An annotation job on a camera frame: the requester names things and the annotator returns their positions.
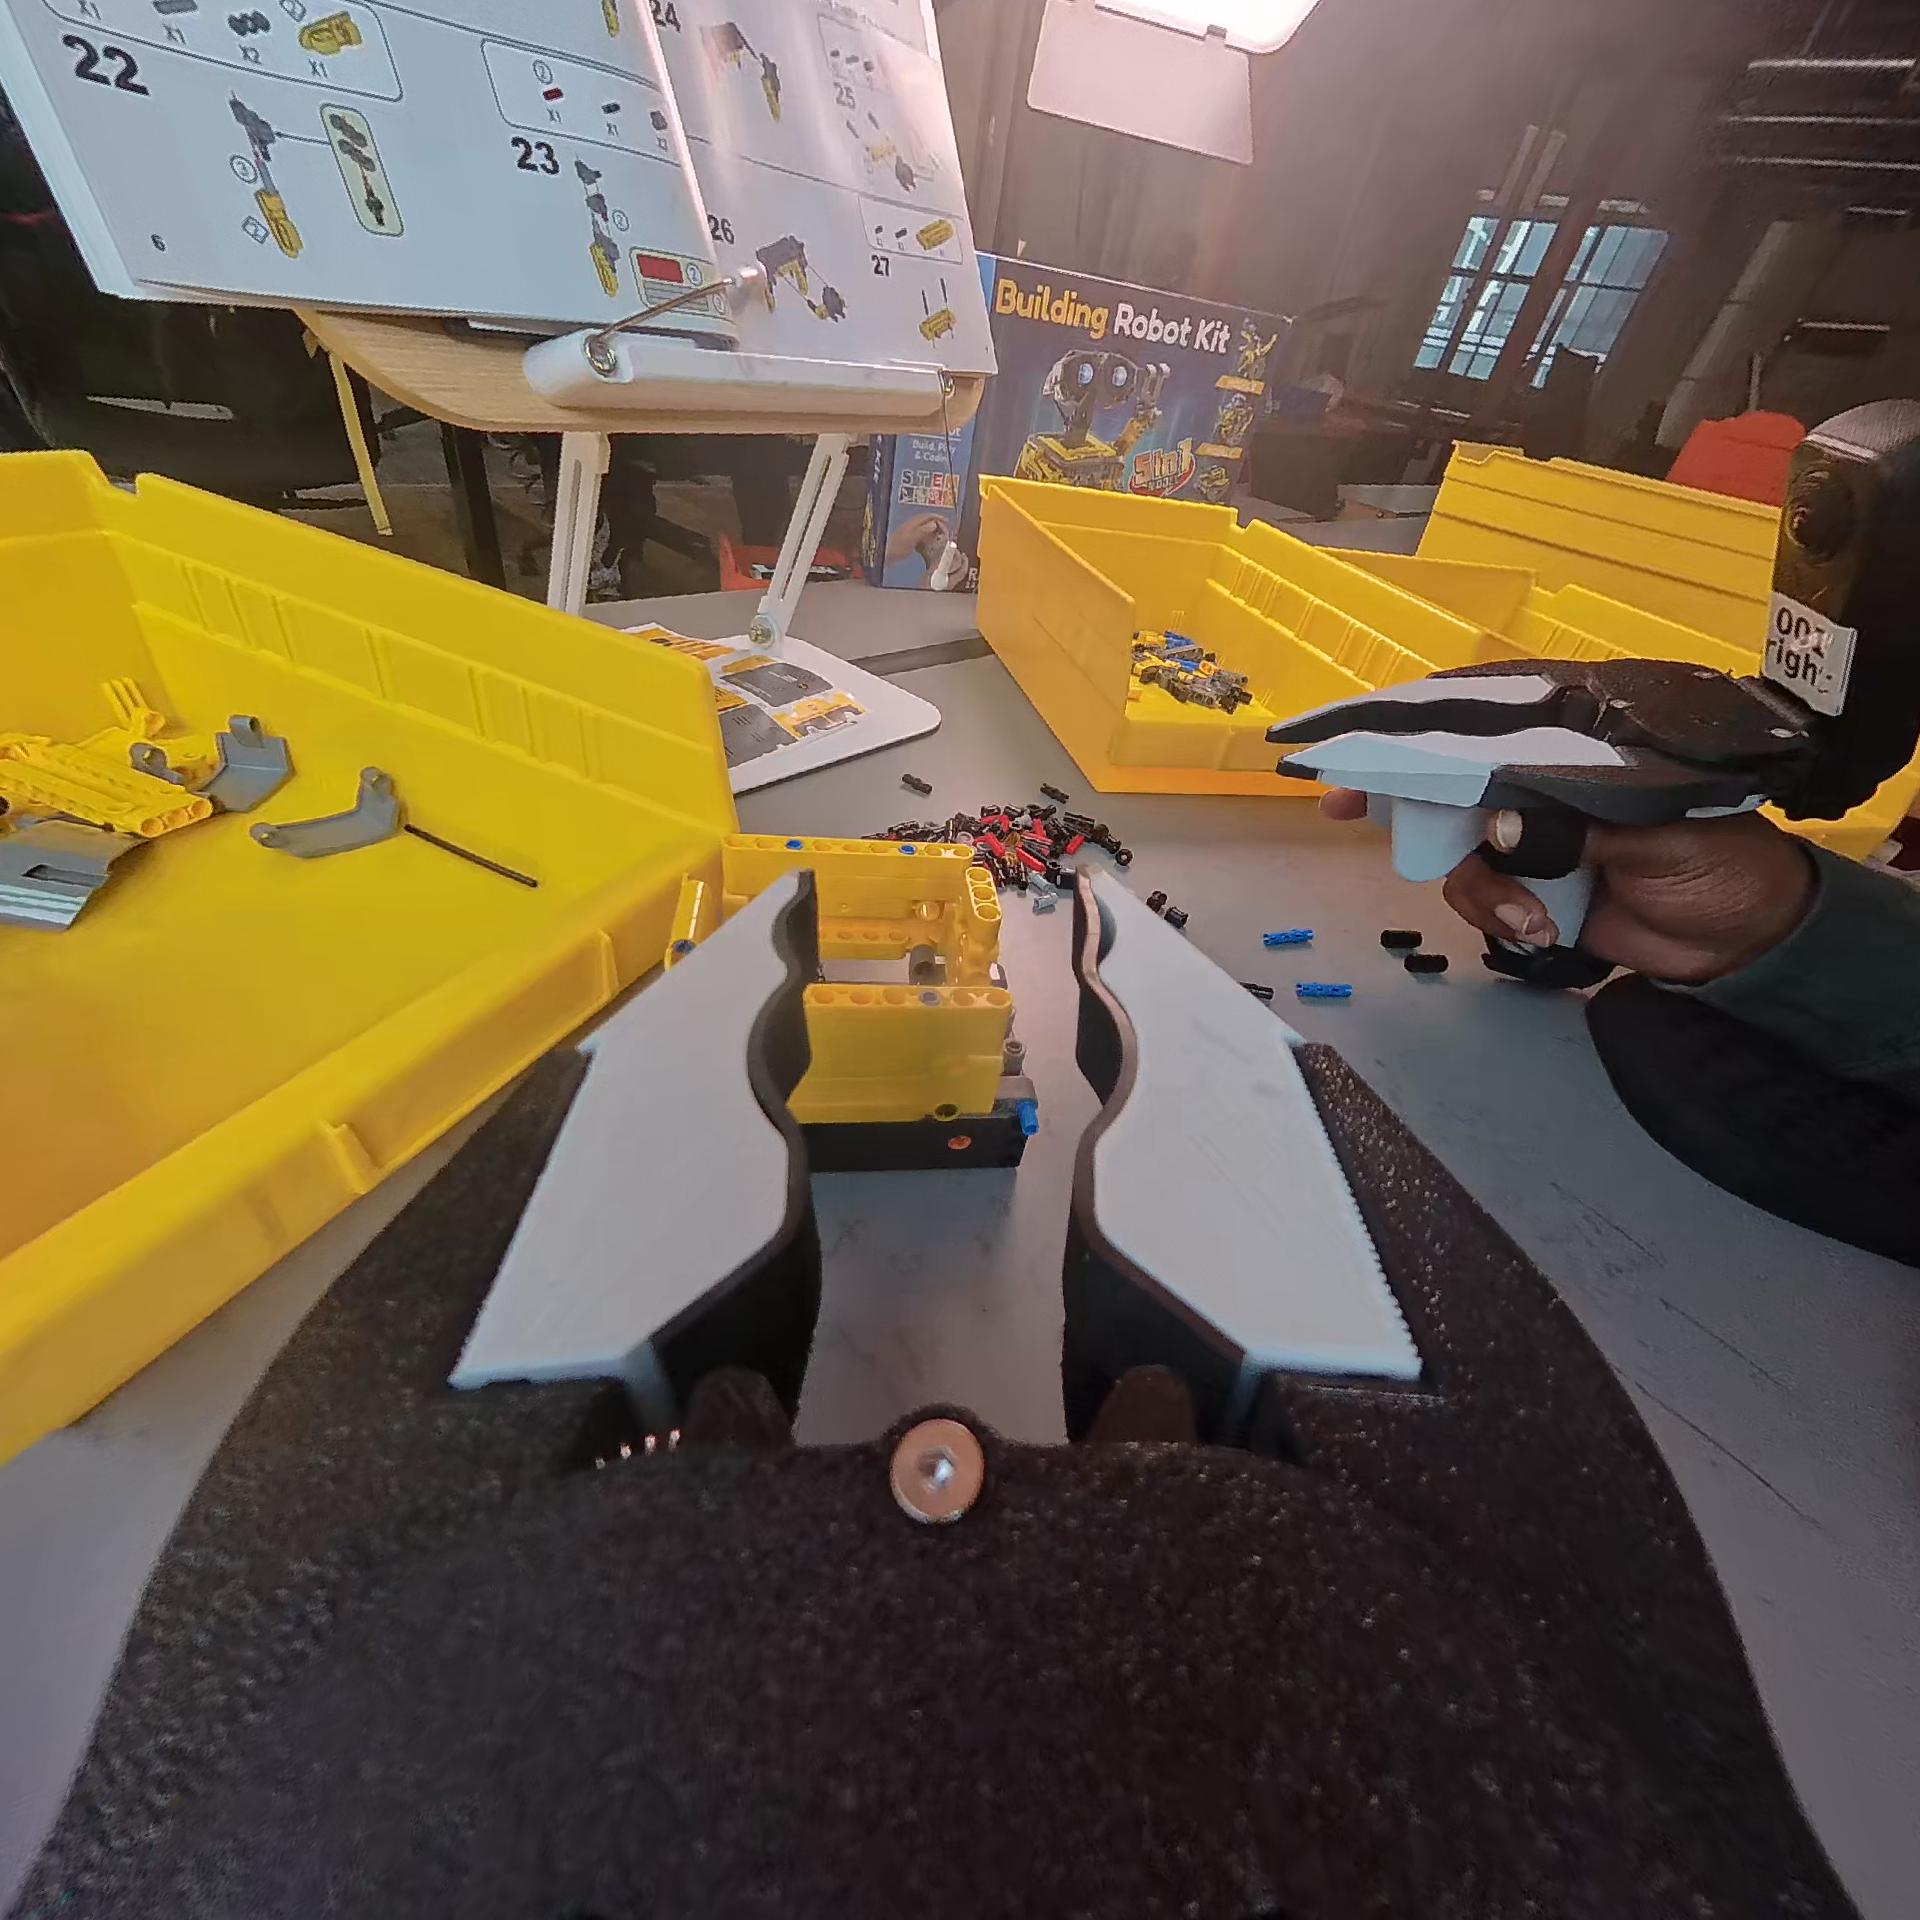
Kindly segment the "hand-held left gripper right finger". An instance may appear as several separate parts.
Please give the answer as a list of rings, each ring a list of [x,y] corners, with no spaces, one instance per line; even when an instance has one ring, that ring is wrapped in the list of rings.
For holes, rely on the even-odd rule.
[[[1096,1111],[1062,1256],[1070,1440],[1143,1366],[1176,1375],[1196,1435],[1225,1446],[1271,1375],[1419,1383],[1304,1039],[1105,872],[1075,885],[1072,978]]]

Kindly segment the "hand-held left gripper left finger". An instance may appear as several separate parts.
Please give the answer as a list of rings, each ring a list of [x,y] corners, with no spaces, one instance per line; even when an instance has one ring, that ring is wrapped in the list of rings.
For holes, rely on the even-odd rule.
[[[789,1099],[819,967],[814,872],[789,870],[597,1030],[449,1387],[616,1383],[667,1433],[736,1368],[795,1422],[822,1249]]]

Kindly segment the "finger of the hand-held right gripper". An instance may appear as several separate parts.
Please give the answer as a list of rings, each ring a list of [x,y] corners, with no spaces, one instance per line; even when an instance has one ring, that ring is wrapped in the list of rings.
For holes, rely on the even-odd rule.
[[[1265,730],[1273,747],[1320,744],[1343,734],[1512,735],[1559,727],[1567,682],[1540,672],[1435,674],[1302,710]]]
[[[1518,790],[1526,771],[1573,776],[1625,776],[1630,755],[1617,747],[1565,727],[1521,727],[1511,734],[1419,728],[1387,734],[1377,727],[1334,727],[1333,735],[1307,739],[1275,728],[1279,767],[1307,771],[1326,785],[1348,785],[1374,799],[1423,802],[1451,809],[1499,810],[1520,806],[1503,793]]]

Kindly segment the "yellow plastic bin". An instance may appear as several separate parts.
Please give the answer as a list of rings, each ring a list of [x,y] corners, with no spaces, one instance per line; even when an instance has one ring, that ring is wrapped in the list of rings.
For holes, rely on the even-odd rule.
[[[1232,509],[980,480],[976,621],[1101,795],[1307,799],[1269,727],[1435,667],[1511,657],[1511,566],[1348,550]],[[1235,713],[1133,672],[1158,632],[1247,679]]]
[[[1547,585],[1647,578],[1752,595],[1768,587],[1777,519],[1739,496],[1461,440],[1419,554],[1526,569]]]
[[[648,970],[736,827],[700,663],[83,451],[8,451],[4,730],[124,687],[292,779],[4,927],[3,1458]]]
[[[1380,583],[1377,609],[1360,618],[1423,669],[1520,657],[1662,657],[1732,677],[1756,677],[1763,667],[1750,642],[1727,642],[1580,583],[1547,587],[1521,566],[1348,547],[1331,558]]]

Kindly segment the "blue grey lego parts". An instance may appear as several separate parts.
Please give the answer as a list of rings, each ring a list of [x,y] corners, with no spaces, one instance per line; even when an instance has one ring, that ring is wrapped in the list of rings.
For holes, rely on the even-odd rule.
[[[1237,713],[1255,701],[1249,680],[1219,661],[1213,651],[1175,631],[1140,631],[1131,640],[1127,698],[1140,698],[1149,687],[1176,704],[1213,713]]]

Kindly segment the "yellow black lego robot model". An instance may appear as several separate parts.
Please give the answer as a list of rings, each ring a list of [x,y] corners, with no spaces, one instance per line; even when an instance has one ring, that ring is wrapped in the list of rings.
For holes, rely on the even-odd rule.
[[[828,1173],[1020,1167],[1040,1130],[988,857],[949,838],[736,832],[678,880],[662,961],[809,872],[809,1064],[789,1111]]]

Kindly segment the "pile of small lego pins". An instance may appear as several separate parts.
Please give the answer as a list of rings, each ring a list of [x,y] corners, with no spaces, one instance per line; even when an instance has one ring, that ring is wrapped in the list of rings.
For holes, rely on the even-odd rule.
[[[959,848],[988,872],[1001,901],[1023,901],[1038,917],[1064,909],[1081,872],[1136,872],[1136,848],[1094,806],[1041,781],[1023,799],[982,799],[943,815],[869,830],[861,838],[896,848]]]

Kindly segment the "person's right hand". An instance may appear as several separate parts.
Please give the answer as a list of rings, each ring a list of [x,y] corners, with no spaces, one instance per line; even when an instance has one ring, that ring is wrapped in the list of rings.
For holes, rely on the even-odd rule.
[[[1817,901],[1809,848],[1756,813],[1703,822],[1588,822],[1580,943],[1611,969],[1678,984],[1735,973]]]

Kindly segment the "orange plastic container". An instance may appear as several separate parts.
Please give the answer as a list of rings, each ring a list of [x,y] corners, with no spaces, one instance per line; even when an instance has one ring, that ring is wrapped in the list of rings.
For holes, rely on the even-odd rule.
[[[1805,434],[1797,417],[1772,410],[1700,419],[1675,451],[1667,482],[1777,509]]]

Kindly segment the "window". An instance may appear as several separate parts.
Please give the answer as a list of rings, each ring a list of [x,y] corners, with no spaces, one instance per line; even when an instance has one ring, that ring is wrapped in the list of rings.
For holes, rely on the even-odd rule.
[[[1503,216],[1487,194],[1479,199],[1411,359],[1415,375],[1493,379],[1545,269],[1565,207],[1565,199],[1549,195],[1535,211]],[[1669,230],[1649,224],[1643,203],[1605,199],[1573,245],[1526,339],[1520,360],[1526,385],[1540,391],[1567,351],[1603,367],[1667,249]]]

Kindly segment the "robot kit box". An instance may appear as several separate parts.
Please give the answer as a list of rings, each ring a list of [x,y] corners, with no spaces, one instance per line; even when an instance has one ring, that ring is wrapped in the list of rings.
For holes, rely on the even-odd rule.
[[[977,256],[996,375],[961,425],[871,445],[861,569],[869,585],[955,587],[977,566],[990,475],[1227,504],[1269,409],[1294,317]]]

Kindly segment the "sticker sheet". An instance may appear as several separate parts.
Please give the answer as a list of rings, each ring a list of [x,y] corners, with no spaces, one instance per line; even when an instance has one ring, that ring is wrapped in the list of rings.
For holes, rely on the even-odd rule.
[[[747,642],[693,638],[659,623],[625,629],[625,634],[705,672],[734,775],[785,760],[809,739],[851,730],[869,717],[869,706],[828,674]]]

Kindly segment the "hanging light panel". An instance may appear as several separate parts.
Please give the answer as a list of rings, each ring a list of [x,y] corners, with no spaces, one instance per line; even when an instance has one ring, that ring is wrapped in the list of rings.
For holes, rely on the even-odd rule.
[[[1315,1],[1044,1],[1027,103],[1229,165],[1255,157],[1252,64]]]

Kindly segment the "white book stand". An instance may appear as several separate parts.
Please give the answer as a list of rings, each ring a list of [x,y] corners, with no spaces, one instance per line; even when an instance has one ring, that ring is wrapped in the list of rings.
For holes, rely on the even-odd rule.
[[[988,385],[982,373],[949,373],[913,360],[831,360],[747,350],[736,343],[696,345],[646,325],[670,319],[700,297],[719,297],[741,317],[757,304],[763,266],[737,269],[685,288],[633,319],[564,331],[542,343],[424,315],[375,315],[344,307],[300,307],[320,347],[341,355],[373,385],[443,425],[479,434],[543,434],[559,440],[552,531],[543,601],[584,613],[591,536],[611,469],[613,438],[659,434],[811,434],[814,448],[795,507],[734,663],[766,655],[820,669],[840,687],[854,714],[828,730],[731,766],[734,795],[884,752],[933,734],[942,717],[919,695],[791,640],[811,562],[825,534],[852,443],[869,434],[909,434],[971,417]]]

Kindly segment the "instruction booklet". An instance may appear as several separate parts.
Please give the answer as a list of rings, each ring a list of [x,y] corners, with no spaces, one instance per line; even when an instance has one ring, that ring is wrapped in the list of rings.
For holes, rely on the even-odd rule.
[[[929,3],[22,1],[3,27],[108,293],[995,369]]]

